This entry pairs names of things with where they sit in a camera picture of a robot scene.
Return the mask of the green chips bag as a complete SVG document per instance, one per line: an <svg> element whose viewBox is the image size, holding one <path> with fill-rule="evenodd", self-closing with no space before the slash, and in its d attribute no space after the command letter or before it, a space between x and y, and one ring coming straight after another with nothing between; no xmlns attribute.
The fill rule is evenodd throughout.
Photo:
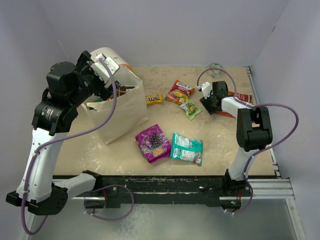
<svg viewBox="0 0 320 240"><path fill-rule="evenodd" d="M104 99L98 98L98 99L94 100L93 102L94 103L100 103L100 102L104 102L104 101L105 101Z"/></svg>

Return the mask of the brown chips bag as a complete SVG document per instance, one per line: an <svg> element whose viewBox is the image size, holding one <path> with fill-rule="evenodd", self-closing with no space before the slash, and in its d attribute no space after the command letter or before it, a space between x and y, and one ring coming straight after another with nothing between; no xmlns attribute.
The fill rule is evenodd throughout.
<svg viewBox="0 0 320 240"><path fill-rule="evenodd" d="M122 95L125 95L127 92L131 91L132 89L134 89L135 86L128 86L128 85L121 85L116 89L116 96L120 97ZM110 95L107 99L107 101L111 101L114 99L114 94L113 94L113 88L112 86L110 86L108 88L108 90L110 91Z"/></svg>

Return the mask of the orange fox's fruits candy bag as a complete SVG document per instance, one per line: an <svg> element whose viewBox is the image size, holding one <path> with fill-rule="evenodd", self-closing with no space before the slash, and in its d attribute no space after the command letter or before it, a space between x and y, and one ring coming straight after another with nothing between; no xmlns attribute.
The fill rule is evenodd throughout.
<svg viewBox="0 0 320 240"><path fill-rule="evenodd" d="M181 105L184 104L194 92L195 88L176 80L165 96L165 100Z"/></svg>

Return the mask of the red doritos bag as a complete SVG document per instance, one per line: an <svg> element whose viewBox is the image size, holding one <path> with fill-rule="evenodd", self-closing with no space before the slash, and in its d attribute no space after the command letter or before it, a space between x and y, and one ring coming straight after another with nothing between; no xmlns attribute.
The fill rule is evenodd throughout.
<svg viewBox="0 0 320 240"><path fill-rule="evenodd" d="M227 111L217 111L216 114L218 115L222 115L225 117L229 117L229 118L236 118L237 114L238 114L238 109L240 108L244 108L246 105L251 105L253 106L255 103L254 97L253 95L250 94L242 94L242 93L237 93L236 94L236 98L242 102L244 102L244 104L240 104L238 102L234 102L235 105L233 104L233 101L228 101L225 105L223 110L227 110Z"/></svg>

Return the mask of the brown paper bag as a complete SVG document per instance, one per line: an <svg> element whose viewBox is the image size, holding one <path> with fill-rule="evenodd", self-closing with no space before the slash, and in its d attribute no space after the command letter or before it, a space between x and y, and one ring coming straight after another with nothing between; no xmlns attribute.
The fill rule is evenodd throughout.
<svg viewBox="0 0 320 240"><path fill-rule="evenodd" d="M107 145L149 120L143 81L125 66L120 67L114 78L121 86L133 89L116 98L116 108L112 117L97 130L99 137ZM98 102L95 95L81 105L94 126L107 119L112 106L112 99Z"/></svg>

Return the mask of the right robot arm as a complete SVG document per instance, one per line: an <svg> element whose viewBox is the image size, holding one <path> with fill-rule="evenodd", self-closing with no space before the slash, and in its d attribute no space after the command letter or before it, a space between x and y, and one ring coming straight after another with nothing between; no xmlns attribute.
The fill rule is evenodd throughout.
<svg viewBox="0 0 320 240"><path fill-rule="evenodd" d="M264 150L273 140L269 110L267 107L254 108L252 103L239 99L236 93L228 90L225 81L205 82L196 88L202 92L200 102L210 115L225 112L236 118L238 151L222 183L223 192L233 196L245 187L254 154Z"/></svg>

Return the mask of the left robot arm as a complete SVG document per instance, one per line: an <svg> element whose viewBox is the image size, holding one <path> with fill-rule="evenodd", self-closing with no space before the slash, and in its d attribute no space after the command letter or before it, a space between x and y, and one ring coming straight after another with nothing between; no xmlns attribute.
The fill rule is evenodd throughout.
<svg viewBox="0 0 320 240"><path fill-rule="evenodd" d="M32 119L32 143L27 166L15 191L6 202L37 216L58 214L73 197L88 192L98 196L103 191L99 174L89 170L62 182L53 182L58 155L78 116L78 107L89 97L107 100L115 96L118 82L114 74L117 62L102 53L95 57L84 51L77 63L54 64L46 75L47 88L35 107Z"/></svg>

